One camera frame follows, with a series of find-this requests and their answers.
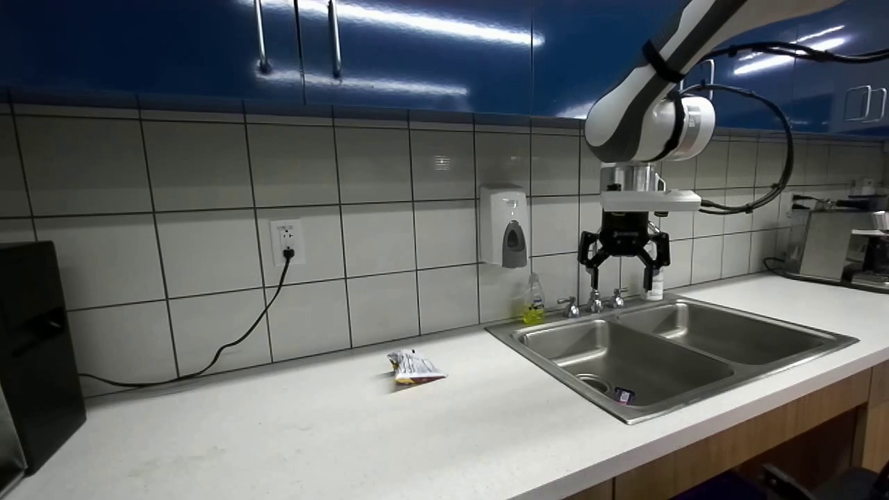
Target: wall socket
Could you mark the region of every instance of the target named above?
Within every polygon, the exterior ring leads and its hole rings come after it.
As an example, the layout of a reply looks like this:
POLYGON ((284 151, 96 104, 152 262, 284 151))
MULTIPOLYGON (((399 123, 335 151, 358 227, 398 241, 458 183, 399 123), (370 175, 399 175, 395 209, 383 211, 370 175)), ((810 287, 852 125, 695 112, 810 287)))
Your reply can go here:
POLYGON ((271 259, 274 269, 284 269, 284 250, 292 248, 295 259, 292 265, 306 265, 306 238, 303 238, 303 223, 301 219, 271 219, 271 259))

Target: power cord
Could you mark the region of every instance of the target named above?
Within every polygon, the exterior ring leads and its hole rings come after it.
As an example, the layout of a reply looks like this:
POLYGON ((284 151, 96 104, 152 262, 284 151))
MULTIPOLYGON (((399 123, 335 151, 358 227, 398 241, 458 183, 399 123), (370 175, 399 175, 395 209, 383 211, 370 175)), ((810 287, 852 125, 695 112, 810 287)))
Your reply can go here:
POLYGON ((248 338, 253 336, 253 330, 259 329, 259 322, 262 322, 262 319, 270 313, 270 309, 274 307, 292 262, 295 262, 295 250, 285 248, 285 250, 284 250, 284 269, 281 269, 281 277, 278 277, 278 287, 274 287, 271 300, 262 309, 262 313, 253 319, 253 326, 249 326, 238 338, 234 338, 234 341, 227 341, 227 345, 219 345, 216 354, 213 354, 213 358, 212 358, 203 369, 189 373, 189 376, 177 376, 177 379, 169 379, 169 382, 156 382, 156 383, 112 382, 112 379, 101 379, 101 376, 92 376, 92 373, 77 373, 77 376, 87 379, 87 382, 96 382, 96 383, 119 386, 119 388, 169 386, 169 383, 183 383, 183 382, 195 382, 195 379, 205 376, 209 369, 213 369, 213 366, 219 365, 219 358, 223 358, 226 350, 230 350, 230 347, 237 347, 237 345, 241 345, 241 341, 248 341, 248 338))
POLYGON ((873 51, 873 54, 844 55, 844 54, 830 54, 830 51, 815 51, 815 47, 795 45, 795 41, 727 45, 727 47, 719 47, 708 55, 703 55, 703 58, 719 58, 719 55, 737 58, 742 54, 769 54, 769 55, 788 55, 788 58, 820 62, 820 65, 876 65, 876 62, 889 58, 889 47, 873 51))
MULTIPOLYGON (((876 62, 887 62, 889 58, 889 47, 884 51, 873 51, 873 54, 858 54, 858 55, 841 55, 841 54, 830 54, 830 51, 815 51, 815 47, 806 47, 806 45, 795 45, 795 41, 747 41, 747 45, 727 45, 722 51, 713 51, 703 58, 719 58, 719 55, 727 55, 727 58, 737 58, 742 54, 769 54, 769 55, 788 55, 788 58, 802 58, 802 62, 816 62, 816 65, 876 65, 876 62)), ((787 158, 784 158, 784 173, 778 177, 778 183, 772 183, 772 188, 752 200, 752 202, 745 202, 745 205, 722 205, 722 202, 713 202, 713 200, 703 200, 699 202, 699 215, 713 215, 713 218, 730 218, 730 215, 749 215, 766 202, 772 202, 774 197, 780 197, 780 191, 787 188, 792 173, 795 173, 795 133, 788 127, 788 120, 787 113, 766 97, 760 94, 752 94, 752 91, 745 91, 738 86, 719 86, 719 83, 699 83, 699 86, 692 86, 688 91, 730 91, 730 94, 738 94, 738 97, 747 97, 747 101, 755 101, 760 107, 766 107, 778 123, 780 123, 780 132, 784 132, 784 138, 787 138, 787 158)))
POLYGON ((713 202, 713 200, 699 200, 699 215, 713 215, 713 218, 749 215, 749 211, 778 200, 780 191, 787 188, 788 177, 795 175, 795 158, 798 158, 795 132, 788 127, 787 113, 772 101, 766 101, 760 94, 745 91, 738 86, 719 86, 719 83, 688 86, 688 91, 710 91, 710 90, 713 91, 738 94, 738 97, 747 97, 747 101, 755 101, 755 104, 766 107, 778 118, 780 132, 784 132, 784 143, 787 143, 784 170, 780 170, 778 183, 772 183, 765 197, 758 197, 752 202, 745 202, 745 205, 722 205, 722 202, 713 202))

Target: faucet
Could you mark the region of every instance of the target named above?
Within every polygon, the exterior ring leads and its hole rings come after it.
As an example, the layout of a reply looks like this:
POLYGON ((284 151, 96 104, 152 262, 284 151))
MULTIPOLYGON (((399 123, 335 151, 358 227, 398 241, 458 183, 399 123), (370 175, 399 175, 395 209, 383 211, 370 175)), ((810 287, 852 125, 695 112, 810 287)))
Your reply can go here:
POLYGON ((606 300, 594 288, 590 288, 585 309, 590 312, 606 312, 606 300))
POLYGON ((580 316, 580 307, 576 298, 558 300, 560 316, 580 316))
POLYGON ((628 307, 624 298, 620 295, 620 288, 615 288, 615 298, 612 298, 612 309, 621 309, 628 307))

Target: sink basin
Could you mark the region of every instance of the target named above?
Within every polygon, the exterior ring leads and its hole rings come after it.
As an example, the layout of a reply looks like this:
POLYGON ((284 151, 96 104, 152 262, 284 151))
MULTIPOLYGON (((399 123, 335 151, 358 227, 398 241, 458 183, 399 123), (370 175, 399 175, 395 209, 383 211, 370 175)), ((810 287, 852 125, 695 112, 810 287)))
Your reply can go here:
POLYGON ((758 319, 698 304, 615 313, 612 322, 631 330, 656 334, 676 345, 737 365, 792 361, 816 350, 830 350, 838 338, 799 326, 758 319))
POLYGON ((734 376, 716 358, 603 319, 527 329, 516 338, 606 397, 624 397, 624 405, 656 405, 734 376))
POLYGON ((688 300, 488 330, 621 422, 651 419, 856 341, 688 300))

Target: overhead cabinet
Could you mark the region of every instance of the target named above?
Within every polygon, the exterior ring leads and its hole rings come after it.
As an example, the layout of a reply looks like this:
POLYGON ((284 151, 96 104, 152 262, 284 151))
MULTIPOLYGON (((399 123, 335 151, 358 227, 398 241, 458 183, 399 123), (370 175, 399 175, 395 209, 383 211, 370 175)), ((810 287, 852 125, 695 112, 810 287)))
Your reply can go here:
POLYGON ((530 113, 530 2, 301 0, 308 109, 530 113))
MULTIPOLYGON (((219 112, 420 112, 585 118, 667 37, 687 0, 3 0, 0 90, 30 101, 219 112)), ((730 41, 889 47, 884 0, 730 41)), ((798 132, 887 133, 887 65, 774 55, 699 65, 774 101, 798 132)), ((778 132, 758 104, 713 94, 722 127, 778 132)))
POLYGON ((37 101, 295 109, 295 8, 256 15, 253 0, 3 0, 0 86, 37 101), (262 45, 285 77, 259 72, 262 45))
POLYGON ((665 0, 538 0, 533 8, 533 113, 585 118, 667 32, 665 0))

